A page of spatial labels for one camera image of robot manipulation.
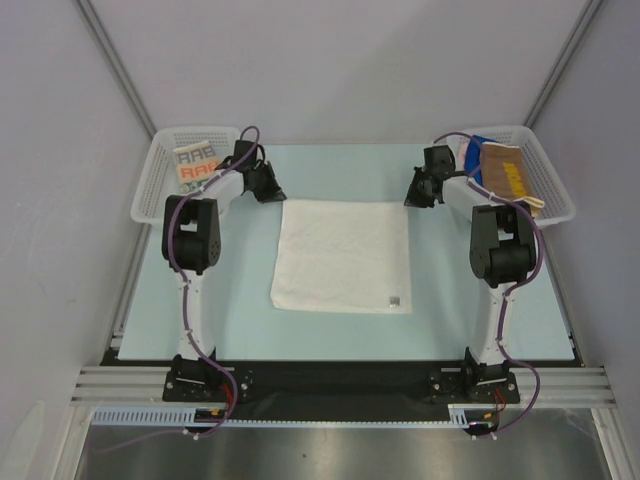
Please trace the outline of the rabbit print towel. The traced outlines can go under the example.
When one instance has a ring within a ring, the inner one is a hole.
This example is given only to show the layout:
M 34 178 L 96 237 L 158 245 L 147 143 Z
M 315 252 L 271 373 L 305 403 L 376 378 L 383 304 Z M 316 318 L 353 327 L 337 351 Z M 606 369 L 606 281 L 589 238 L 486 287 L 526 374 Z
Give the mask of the rabbit print towel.
M 188 194 L 197 191 L 214 174 L 220 164 L 210 141 L 203 141 L 173 151 L 179 192 Z

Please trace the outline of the white towel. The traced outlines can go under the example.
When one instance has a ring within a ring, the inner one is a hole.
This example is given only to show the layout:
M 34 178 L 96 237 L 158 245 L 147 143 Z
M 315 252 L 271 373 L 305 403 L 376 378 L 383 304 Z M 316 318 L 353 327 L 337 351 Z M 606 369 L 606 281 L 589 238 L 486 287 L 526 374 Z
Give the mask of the white towel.
M 407 208 L 285 201 L 270 297 L 283 310 L 410 314 Z

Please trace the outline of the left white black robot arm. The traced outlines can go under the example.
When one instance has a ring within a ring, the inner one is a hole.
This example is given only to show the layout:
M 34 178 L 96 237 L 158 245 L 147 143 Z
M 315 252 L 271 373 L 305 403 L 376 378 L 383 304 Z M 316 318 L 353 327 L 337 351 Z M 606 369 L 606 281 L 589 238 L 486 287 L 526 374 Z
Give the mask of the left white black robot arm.
M 207 332 L 203 285 L 221 257 L 221 221 L 235 199 L 251 193 L 260 204 L 286 199 L 264 147 L 257 140 L 240 138 L 233 153 L 220 161 L 209 153 L 209 142 L 174 152 L 200 152 L 202 162 L 181 164 L 183 181 L 178 194 L 164 204 L 161 251 L 176 275 L 181 300 L 181 331 L 176 357 L 195 363 L 215 359 L 216 346 Z

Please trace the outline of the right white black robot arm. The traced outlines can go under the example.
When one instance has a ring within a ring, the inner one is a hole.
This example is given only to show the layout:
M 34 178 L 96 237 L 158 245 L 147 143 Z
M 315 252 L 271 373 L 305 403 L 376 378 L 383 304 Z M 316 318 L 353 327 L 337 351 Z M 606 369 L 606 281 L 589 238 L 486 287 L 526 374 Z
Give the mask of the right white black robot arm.
M 475 333 L 460 370 L 432 373 L 432 401 L 517 403 L 519 393 L 506 353 L 506 330 L 516 290 L 539 273 L 539 231 L 524 201 L 500 200 L 456 168 L 446 145 L 424 149 L 424 164 L 414 169 L 405 205 L 433 208 L 445 204 L 471 222 L 469 262 L 479 280 Z

